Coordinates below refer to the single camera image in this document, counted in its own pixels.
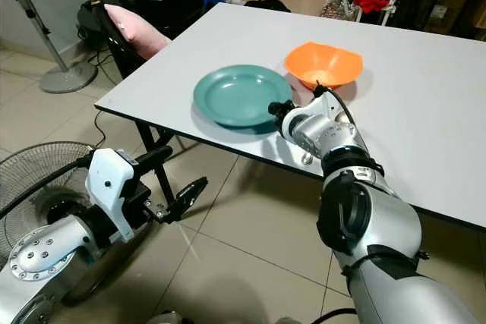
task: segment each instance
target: table leg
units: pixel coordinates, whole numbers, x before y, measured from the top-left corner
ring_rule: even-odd
[[[153,139],[152,132],[150,131],[150,126],[145,124],[141,121],[136,121],[135,124],[137,125],[138,133],[140,133],[140,137],[142,138],[142,142],[144,143],[145,149],[147,151],[151,151],[157,147],[155,140]],[[157,180],[159,180],[160,187],[162,188],[162,192],[166,197],[167,204],[170,204],[174,201],[174,194],[172,193],[172,189],[170,187],[169,179],[167,178],[166,170],[164,169],[163,164],[154,168],[155,175],[157,176]]]

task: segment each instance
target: cardboard box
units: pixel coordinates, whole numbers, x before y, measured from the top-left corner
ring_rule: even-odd
[[[466,2],[467,0],[437,0],[424,30],[449,34]]]
[[[482,2],[479,3],[478,9],[476,9],[476,12],[472,17],[472,24],[476,28],[486,30],[486,0],[482,0]]]

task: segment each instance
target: tiled floor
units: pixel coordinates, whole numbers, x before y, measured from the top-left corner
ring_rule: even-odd
[[[283,1],[293,11],[301,5]],[[312,14],[313,7],[318,11],[320,1],[300,10]],[[39,76],[53,66],[0,50],[0,159],[43,141],[100,139],[93,103],[111,82],[100,72],[77,93],[42,93]],[[120,81],[113,63],[106,69]],[[99,125],[107,133],[104,146],[134,156],[144,151],[131,122],[101,114]],[[180,150],[176,141],[171,144]],[[116,279],[78,306],[60,307],[53,323],[144,323],[164,310],[178,310],[196,323],[267,324],[282,316],[310,322],[353,305],[336,259],[315,229],[318,181],[202,144],[166,167],[174,190],[202,175],[210,184],[181,224],[153,232]],[[153,199],[162,200],[154,176],[144,182]],[[421,263],[420,272],[448,285],[486,322],[486,236],[422,219],[423,245],[432,258]],[[329,322],[358,320],[341,316]]]

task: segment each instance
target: red cloth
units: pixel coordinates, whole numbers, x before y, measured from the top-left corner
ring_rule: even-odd
[[[363,13],[369,14],[372,11],[381,11],[390,3],[390,0],[354,0],[353,3],[359,5]]]

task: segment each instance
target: pink pillow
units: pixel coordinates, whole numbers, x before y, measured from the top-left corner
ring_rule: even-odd
[[[117,5],[105,4],[105,9],[126,41],[146,60],[170,43],[169,38],[140,15]]]

